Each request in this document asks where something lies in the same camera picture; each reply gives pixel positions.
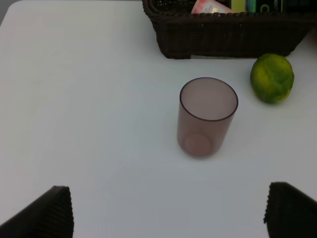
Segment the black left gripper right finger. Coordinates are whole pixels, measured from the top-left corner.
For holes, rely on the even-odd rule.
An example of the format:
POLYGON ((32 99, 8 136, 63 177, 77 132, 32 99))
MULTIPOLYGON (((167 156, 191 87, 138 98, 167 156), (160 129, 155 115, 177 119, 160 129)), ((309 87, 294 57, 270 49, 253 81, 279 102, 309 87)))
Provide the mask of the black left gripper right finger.
POLYGON ((286 182, 272 182, 264 223, 270 238, 315 238, 317 202, 286 182))

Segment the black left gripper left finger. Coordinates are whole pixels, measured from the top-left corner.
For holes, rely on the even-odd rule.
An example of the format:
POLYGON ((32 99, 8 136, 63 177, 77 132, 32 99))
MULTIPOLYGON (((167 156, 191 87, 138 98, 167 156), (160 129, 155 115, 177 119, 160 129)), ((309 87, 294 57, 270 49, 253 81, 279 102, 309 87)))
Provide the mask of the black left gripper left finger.
POLYGON ((71 238, 74 217, 70 188, 53 186, 1 224, 2 238, 71 238))

